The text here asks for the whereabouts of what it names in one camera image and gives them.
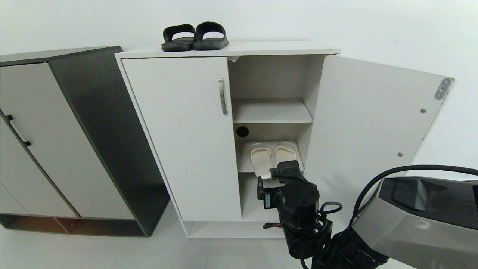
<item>slipper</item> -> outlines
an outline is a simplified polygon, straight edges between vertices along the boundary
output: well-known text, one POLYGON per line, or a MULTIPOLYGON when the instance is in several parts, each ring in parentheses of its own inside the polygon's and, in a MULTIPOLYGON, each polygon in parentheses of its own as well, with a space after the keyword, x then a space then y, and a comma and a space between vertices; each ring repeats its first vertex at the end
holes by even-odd
POLYGON ((297 148, 294 144, 284 141, 280 142, 275 148, 276 166, 280 162, 294 161, 297 157, 297 148))
POLYGON ((165 52, 193 50, 194 37, 173 39, 175 34, 183 32, 196 34, 194 26, 190 24, 166 27, 163 31, 163 37, 166 43, 161 44, 161 49, 165 52))
POLYGON ((226 30, 221 24, 216 22, 203 22, 196 27, 196 36, 193 44, 194 50, 218 50, 229 44, 226 37, 226 30), (218 32, 224 35, 223 38, 206 38, 203 39, 205 33, 218 32))
POLYGON ((256 176, 261 177, 262 179, 270 179, 270 169, 272 168, 271 150, 264 147, 263 144, 257 143, 249 147, 249 152, 256 176))

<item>white slipper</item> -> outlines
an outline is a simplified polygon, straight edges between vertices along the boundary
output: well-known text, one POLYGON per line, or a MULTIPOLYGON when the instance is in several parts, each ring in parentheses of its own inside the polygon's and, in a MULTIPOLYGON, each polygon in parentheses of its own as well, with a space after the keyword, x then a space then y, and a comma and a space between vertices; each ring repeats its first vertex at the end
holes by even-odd
POLYGON ((250 159, 254 167, 254 173, 262 179, 270 179, 272 168, 271 150, 261 143, 253 144, 249 147, 250 159))
POLYGON ((275 148, 276 166, 280 162, 293 161, 297 157, 297 148, 294 144, 284 141, 275 148))

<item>cabinet handle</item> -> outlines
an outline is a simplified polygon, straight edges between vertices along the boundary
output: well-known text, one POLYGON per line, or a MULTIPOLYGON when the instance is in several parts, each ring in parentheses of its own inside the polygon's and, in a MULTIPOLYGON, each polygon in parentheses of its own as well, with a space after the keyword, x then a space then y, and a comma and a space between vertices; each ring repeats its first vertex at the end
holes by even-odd
POLYGON ((224 97, 224 80, 222 78, 219 79, 219 96, 221 98, 222 113, 226 115, 228 110, 226 109, 226 97, 224 97))
POLYGON ((13 131, 13 134, 25 145, 25 146, 31 146, 32 144, 30 143, 30 141, 24 141, 20 135, 18 134, 17 130, 15 130, 15 128, 13 127, 13 125, 11 124, 11 121, 13 121, 13 116, 12 115, 7 115, 7 124, 8 126, 10 127, 10 129, 13 131))

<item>black slide sandal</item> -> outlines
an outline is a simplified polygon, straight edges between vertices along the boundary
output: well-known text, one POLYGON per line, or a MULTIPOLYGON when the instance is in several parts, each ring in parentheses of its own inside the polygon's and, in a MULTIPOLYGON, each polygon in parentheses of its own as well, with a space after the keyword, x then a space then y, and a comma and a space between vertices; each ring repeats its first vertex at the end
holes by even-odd
POLYGON ((166 42, 161 44, 161 49, 165 52, 193 50, 194 37, 181 37, 173 39, 175 34, 183 32, 193 33, 194 35, 196 34, 194 26, 190 24, 166 27, 163 31, 163 37, 166 42))
POLYGON ((217 22, 203 22, 196 27, 196 35, 193 44, 194 50, 218 50, 229 44, 226 37, 226 30, 217 22), (218 32, 224 35, 223 38, 206 38, 203 39, 205 33, 218 32))

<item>cabinet door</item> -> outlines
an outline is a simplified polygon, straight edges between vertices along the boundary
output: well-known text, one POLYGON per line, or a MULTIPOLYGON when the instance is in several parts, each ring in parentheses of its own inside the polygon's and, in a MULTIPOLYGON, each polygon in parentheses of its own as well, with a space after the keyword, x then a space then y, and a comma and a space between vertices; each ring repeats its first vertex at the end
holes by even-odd
POLYGON ((0 119, 0 182, 30 214, 75 216, 3 118, 0 119))
POLYGON ((0 107, 82 217, 134 219, 47 63, 0 67, 0 107))
POLYGON ((0 213, 4 214, 24 214, 28 212, 22 205, 7 191, 0 183, 0 213))
POLYGON ((445 100, 435 98, 444 78, 325 57, 304 176, 321 202, 344 204, 344 224, 373 177, 411 163, 445 100))
POLYGON ((122 62, 182 219, 240 220, 226 58, 122 62))

